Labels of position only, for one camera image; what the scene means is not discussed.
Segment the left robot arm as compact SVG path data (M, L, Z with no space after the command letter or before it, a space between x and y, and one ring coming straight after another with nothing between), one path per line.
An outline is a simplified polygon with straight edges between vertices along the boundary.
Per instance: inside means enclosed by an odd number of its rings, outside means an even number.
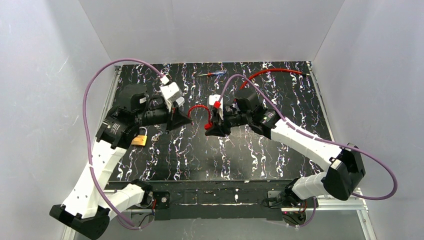
M76 185L63 203L52 206L50 216L96 240L123 211L135 205L151 206L153 188L142 180L133 180L110 196L104 194L104 189L117 163L142 129L164 124L171 131L191 122L181 111L184 101L175 82L161 86L160 94L153 96L141 84L124 87L90 145L88 162Z

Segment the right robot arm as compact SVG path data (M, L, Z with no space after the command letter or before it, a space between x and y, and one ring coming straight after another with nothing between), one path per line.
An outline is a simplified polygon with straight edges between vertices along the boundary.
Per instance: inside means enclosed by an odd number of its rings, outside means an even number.
M256 134L288 146L323 170L294 179L275 198L276 202L295 204L321 195L346 201L366 174L362 157L353 150L353 144L340 147L325 143L290 120L283 120L248 88L239 90L231 104L223 104L220 95L214 94L208 97L207 105L211 119L204 127L206 136L226 137L232 128L248 125Z

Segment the brass padlock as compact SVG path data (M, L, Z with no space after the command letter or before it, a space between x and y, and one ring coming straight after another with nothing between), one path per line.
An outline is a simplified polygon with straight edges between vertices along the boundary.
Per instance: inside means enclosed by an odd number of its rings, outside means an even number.
M144 147L148 139L148 130L146 127L141 126L139 134L131 141L132 146Z

